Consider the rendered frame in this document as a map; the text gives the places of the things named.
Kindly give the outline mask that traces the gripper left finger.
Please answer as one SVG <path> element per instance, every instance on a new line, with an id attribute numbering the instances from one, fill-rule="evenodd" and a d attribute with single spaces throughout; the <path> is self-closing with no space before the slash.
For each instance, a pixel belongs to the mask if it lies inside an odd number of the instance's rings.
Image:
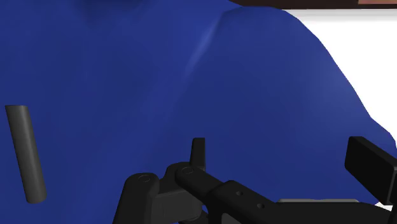
<path id="1" fill-rule="evenodd" d="M 193 139 L 188 162 L 163 178 L 127 178 L 112 224 L 279 224 L 276 204 L 236 181 L 205 172 L 205 139 Z"/>

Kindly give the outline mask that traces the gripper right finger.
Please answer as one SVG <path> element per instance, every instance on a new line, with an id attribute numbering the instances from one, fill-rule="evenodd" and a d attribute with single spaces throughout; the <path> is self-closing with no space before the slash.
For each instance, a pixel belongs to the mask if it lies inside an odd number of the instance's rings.
<path id="1" fill-rule="evenodd" d="M 361 136 L 351 136 L 345 168 L 381 204 L 397 204 L 397 158 Z"/>

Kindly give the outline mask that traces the blue sofa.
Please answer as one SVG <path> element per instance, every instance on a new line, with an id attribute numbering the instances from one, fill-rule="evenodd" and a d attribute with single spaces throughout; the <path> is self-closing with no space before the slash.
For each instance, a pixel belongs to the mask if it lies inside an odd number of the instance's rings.
<path id="1" fill-rule="evenodd" d="M 5 106 L 29 108 L 46 199 L 26 201 Z M 0 0 L 0 224 L 111 224 L 125 180 L 204 137 L 207 170 L 271 200 L 375 198 L 348 138 L 392 155 L 320 40 L 228 0 Z"/>

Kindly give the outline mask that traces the dark grey cylinder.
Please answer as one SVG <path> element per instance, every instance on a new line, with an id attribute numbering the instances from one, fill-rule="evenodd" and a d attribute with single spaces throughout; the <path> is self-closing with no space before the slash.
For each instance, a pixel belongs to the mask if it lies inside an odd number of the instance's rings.
<path id="1" fill-rule="evenodd" d="M 29 108 L 23 105 L 6 105 L 5 110 L 26 201 L 30 204 L 43 202 L 47 196 L 46 186 Z"/>

